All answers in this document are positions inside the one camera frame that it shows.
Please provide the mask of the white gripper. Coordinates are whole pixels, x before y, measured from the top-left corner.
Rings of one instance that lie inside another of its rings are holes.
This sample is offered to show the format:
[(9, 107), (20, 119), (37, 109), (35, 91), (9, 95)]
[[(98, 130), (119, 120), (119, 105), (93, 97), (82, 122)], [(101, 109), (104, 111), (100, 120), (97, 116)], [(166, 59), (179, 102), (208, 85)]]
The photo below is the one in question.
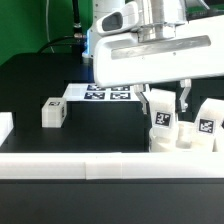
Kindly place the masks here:
[(96, 45), (93, 73), (100, 87), (134, 85), (145, 115), (143, 84), (181, 80), (180, 111), (185, 112), (190, 79), (224, 75), (224, 15), (179, 26), (172, 39), (140, 43), (131, 32), (106, 36)]

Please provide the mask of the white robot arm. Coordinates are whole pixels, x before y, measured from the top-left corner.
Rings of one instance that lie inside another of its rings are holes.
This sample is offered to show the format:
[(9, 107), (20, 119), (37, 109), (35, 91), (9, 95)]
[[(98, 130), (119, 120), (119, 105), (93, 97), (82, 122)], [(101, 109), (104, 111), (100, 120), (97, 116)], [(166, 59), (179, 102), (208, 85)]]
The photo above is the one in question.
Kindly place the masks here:
[(92, 2), (83, 58), (98, 86), (132, 86), (146, 105), (148, 84), (178, 81), (185, 110), (193, 79), (224, 75), (224, 10), (204, 0)]

